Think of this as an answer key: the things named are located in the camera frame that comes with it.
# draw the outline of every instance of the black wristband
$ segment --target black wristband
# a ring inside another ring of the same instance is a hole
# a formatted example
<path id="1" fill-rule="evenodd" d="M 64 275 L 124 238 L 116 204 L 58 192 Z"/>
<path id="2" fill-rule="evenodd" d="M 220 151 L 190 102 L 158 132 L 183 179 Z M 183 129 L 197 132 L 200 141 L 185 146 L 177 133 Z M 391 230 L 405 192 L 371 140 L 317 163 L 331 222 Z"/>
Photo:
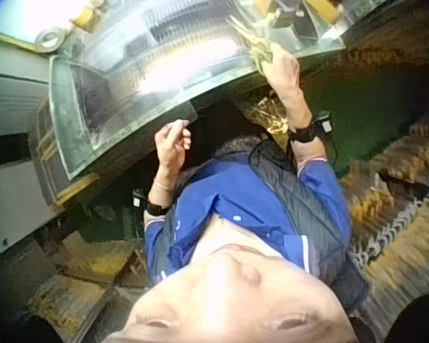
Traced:
<path id="1" fill-rule="evenodd" d="M 304 129 L 296 129 L 295 132 L 289 130 L 289 138 L 291 141 L 300 141 L 302 143 L 308 143 L 315 139 L 315 137 L 316 130 L 313 123 L 311 123 Z"/>
<path id="2" fill-rule="evenodd" d="M 164 216 L 169 211 L 169 207 L 162 207 L 159 205 L 151 204 L 148 200 L 146 204 L 146 210 L 149 214 L 151 214 L 153 217 L 159 217 Z"/>

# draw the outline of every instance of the wrist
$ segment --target wrist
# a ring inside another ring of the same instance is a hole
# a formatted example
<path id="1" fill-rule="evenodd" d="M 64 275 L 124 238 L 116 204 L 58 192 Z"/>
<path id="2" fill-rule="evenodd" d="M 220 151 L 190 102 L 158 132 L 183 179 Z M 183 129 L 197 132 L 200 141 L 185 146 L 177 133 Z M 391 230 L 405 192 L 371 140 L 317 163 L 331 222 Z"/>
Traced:
<path id="1" fill-rule="evenodd" d="M 308 108 L 300 89 L 283 104 L 286 108 L 287 123 L 291 131 L 295 132 L 296 129 L 309 127 L 312 122 L 312 112 Z"/>
<path id="2" fill-rule="evenodd" d="M 172 170 L 166 166 L 159 165 L 154 178 L 159 184 L 167 189 L 174 189 L 179 177 L 179 171 Z"/>

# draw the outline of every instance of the white stripe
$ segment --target white stripe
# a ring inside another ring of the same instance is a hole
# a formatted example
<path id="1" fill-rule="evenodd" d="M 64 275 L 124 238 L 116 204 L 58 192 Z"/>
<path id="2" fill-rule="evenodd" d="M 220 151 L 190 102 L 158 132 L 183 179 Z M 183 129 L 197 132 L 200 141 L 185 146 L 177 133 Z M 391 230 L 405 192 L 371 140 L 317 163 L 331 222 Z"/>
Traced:
<path id="1" fill-rule="evenodd" d="M 148 226 L 152 223 L 157 223 L 157 222 L 163 222 L 165 220 L 165 217 L 162 218 L 158 218 L 158 219 L 151 219 L 149 220 L 146 225 L 144 226 L 144 230 L 146 231 L 146 229 L 148 228 Z"/>
<path id="2" fill-rule="evenodd" d="M 308 239 L 307 236 L 302 236 L 302 246 L 303 246 L 303 267 L 305 271 L 309 274 L 310 268 L 308 267 Z"/>
<path id="3" fill-rule="evenodd" d="M 324 161 L 324 162 L 327 162 L 327 159 L 325 159 L 324 157 L 315 157 L 314 159 L 306 159 L 304 162 L 302 162 L 302 165 L 300 166 L 299 170 L 297 171 L 297 177 L 300 177 L 300 173 L 302 172 L 303 168 L 310 161 Z"/>

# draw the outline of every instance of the green surface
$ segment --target green surface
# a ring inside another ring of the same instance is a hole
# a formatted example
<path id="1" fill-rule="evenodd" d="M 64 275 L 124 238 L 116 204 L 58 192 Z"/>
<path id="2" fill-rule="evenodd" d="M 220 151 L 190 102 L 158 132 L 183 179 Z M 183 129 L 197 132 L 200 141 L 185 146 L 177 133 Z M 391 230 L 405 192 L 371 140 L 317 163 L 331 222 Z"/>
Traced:
<path id="1" fill-rule="evenodd" d="M 427 66 L 363 69 L 349 74 L 320 74 L 304 89 L 314 114 L 329 110 L 338 150 L 335 170 L 346 171 L 350 159 L 369 159 L 409 124 L 429 110 Z M 332 148 L 327 147 L 330 157 Z"/>

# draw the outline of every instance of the wrist strap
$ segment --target wrist strap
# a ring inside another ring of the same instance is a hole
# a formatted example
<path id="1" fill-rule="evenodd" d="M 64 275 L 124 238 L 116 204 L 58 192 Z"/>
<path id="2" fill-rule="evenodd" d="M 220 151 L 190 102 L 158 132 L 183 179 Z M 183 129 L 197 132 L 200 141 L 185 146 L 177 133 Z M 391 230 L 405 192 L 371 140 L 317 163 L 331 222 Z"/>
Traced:
<path id="1" fill-rule="evenodd" d="M 311 123 L 304 129 L 296 129 L 295 132 L 289 130 L 289 138 L 291 141 L 300 141 L 301 143 L 308 143 L 315 139 L 315 137 L 316 130 L 313 123 Z"/>

